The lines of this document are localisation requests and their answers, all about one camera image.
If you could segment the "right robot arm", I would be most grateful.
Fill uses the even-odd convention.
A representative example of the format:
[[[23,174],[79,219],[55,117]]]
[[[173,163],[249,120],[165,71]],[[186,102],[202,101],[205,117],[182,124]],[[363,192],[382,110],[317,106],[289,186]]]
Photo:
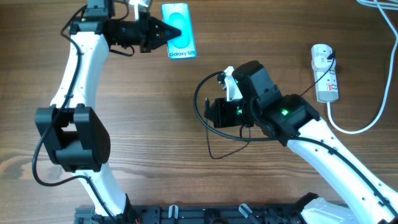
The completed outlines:
[[[261,141],[277,141],[307,161],[343,199],[304,196],[295,216],[302,223],[396,223],[397,192],[377,178],[333,134],[319,112],[297,94],[282,95],[256,60],[214,74],[226,92],[199,115],[207,130],[257,126]]]

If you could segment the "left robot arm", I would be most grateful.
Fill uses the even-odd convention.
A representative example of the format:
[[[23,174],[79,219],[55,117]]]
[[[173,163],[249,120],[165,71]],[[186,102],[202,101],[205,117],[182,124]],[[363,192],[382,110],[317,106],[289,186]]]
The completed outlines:
[[[142,53],[181,35],[180,29],[150,15],[150,1],[129,1],[134,20],[116,18],[114,1],[88,1],[61,29],[70,53],[60,87],[46,108],[39,108],[35,124],[38,148],[45,148],[55,165],[79,179],[94,202],[78,223],[130,223],[139,216],[119,188],[109,167],[111,141],[95,113],[99,79],[107,56],[115,46],[138,46]]]

